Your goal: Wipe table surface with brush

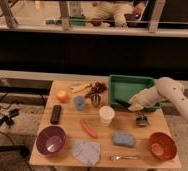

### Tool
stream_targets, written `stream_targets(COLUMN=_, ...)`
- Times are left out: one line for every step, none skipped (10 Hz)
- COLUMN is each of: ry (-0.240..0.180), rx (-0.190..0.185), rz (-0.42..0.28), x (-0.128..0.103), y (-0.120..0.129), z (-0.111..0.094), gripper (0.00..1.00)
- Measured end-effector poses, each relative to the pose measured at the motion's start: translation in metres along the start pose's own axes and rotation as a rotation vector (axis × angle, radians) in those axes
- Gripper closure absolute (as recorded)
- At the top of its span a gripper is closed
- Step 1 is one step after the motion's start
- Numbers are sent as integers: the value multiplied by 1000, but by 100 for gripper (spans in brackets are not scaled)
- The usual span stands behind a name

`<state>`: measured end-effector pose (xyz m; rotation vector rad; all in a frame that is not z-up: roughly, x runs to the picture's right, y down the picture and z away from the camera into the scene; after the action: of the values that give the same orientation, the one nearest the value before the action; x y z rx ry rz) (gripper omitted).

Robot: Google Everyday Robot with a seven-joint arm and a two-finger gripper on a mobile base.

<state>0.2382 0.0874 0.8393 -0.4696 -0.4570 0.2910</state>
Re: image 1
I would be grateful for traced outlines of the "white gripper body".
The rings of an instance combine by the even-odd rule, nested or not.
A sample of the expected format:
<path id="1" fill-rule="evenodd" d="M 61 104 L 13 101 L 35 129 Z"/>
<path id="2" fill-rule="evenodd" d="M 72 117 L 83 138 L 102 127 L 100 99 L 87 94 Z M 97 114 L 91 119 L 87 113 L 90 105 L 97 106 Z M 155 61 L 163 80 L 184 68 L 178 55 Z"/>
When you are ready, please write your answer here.
<path id="1" fill-rule="evenodd" d="M 154 102 L 149 99 L 149 96 L 147 95 L 147 90 L 144 89 L 139 93 L 133 95 L 129 100 L 129 104 L 129 110 L 135 112 L 153 105 Z"/>

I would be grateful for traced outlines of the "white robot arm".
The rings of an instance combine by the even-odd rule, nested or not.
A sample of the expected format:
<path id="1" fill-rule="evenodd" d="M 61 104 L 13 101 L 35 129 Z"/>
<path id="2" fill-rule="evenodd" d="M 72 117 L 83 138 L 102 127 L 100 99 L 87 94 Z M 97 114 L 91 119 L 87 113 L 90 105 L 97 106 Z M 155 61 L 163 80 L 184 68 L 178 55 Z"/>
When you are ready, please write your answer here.
<path id="1" fill-rule="evenodd" d="M 162 77 L 154 86 L 133 95 L 129 110 L 140 111 L 163 100 L 170 101 L 188 123 L 188 98 L 184 95 L 184 86 L 169 77 Z"/>

